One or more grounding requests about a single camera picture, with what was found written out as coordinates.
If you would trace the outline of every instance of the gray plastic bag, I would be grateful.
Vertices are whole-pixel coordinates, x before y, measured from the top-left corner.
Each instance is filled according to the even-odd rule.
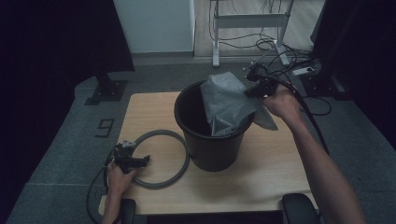
[[[230,72],[209,76],[201,85],[212,136],[234,132],[252,113],[255,113],[256,124],[264,129],[277,130],[267,109],[257,99],[247,98],[244,94],[245,89],[245,85]]]

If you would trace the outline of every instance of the gray carpet floor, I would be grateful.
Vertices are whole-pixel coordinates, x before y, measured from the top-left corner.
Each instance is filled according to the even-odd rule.
[[[232,72],[243,79],[245,63],[138,65],[135,72],[110,74],[127,80],[120,102],[84,105],[97,85],[94,77],[76,87],[75,101],[48,152],[26,183],[7,223],[92,223],[86,212],[89,185],[103,166],[109,150],[117,144],[120,128],[132,94],[181,91],[209,75]],[[300,80],[292,82],[304,95]],[[332,113],[316,117],[333,160],[358,194],[369,223],[396,223],[396,151],[352,101],[335,101]],[[327,105],[307,99],[312,112],[322,113]],[[107,138],[98,129],[102,119],[113,119]],[[105,194],[101,178],[93,185],[89,209],[97,220],[100,198]],[[146,223],[147,217],[136,217]]]

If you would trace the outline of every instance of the white wall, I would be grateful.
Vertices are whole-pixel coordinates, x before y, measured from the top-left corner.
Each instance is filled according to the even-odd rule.
[[[114,5],[131,53],[193,50],[192,0],[114,0]]]

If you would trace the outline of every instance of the wooden table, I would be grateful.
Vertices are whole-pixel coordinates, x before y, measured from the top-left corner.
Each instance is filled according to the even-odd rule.
[[[133,142],[143,133],[172,130],[183,136],[174,118],[179,92],[138,93],[131,97],[119,142]],[[282,209],[284,194],[300,192],[315,204],[291,132],[282,119],[274,117],[278,131],[252,124],[233,165],[220,172],[207,172],[190,162],[186,173],[166,189],[144,189],[135,183],[125,197],[135,199],[136,213],[190,214]],[[154,136],[143,142],[135,157],[151,155],[149,166],[138,177],[146,182],[162,182],[181,168],[183,146],[170,136]],[[104,201],[99,212],[103,214]]]

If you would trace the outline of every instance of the trash can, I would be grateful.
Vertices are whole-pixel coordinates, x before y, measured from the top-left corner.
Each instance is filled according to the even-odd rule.
[[[184,133],[192,162],[202,170],[217,172],[235,161],[254,115],[251,114],[247,122],[233,133],[211,136],[200,89],[203,83],[194,83],[180,93],[175,103],[175,119]]]

